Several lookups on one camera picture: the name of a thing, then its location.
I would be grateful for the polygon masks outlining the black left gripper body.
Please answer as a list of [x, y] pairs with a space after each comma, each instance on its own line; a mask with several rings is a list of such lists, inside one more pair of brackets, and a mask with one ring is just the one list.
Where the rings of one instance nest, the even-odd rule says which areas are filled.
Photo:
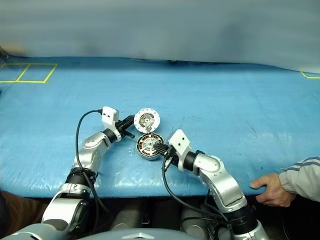
[[118, 130], [118, 132], [120, 133], [121, 137], [125, 137], [124, 135], [124, 131], [127, 131], [127, 129], [129, 128], [129, 126], [122, 126], [122, 121], [123, 120], [119, 120], [116, 124], [115, 127]]

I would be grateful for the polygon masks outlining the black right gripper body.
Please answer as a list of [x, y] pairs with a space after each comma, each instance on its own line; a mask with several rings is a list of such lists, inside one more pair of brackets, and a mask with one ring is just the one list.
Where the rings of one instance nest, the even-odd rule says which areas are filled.
[[168, 149], [164, 152], [165, 167], [170, 165], [178, 166], [179, 157], [176, 153], [176, 149], [173, 146], [169, 146]]

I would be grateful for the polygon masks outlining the bare hand with grey sleeve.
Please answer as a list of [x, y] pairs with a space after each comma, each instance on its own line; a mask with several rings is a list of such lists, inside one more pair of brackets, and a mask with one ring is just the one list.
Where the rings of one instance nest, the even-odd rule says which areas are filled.
[[257, 195], [255, 199], [257, 202], [269, 207], [287, 208], [297, 196], [295, 193], [287, 192], [282, 188], [279, 174], [277, 173], [263, 175], [253, 180], [249, 186], [255, 190], [266, 187], [265, 191]]

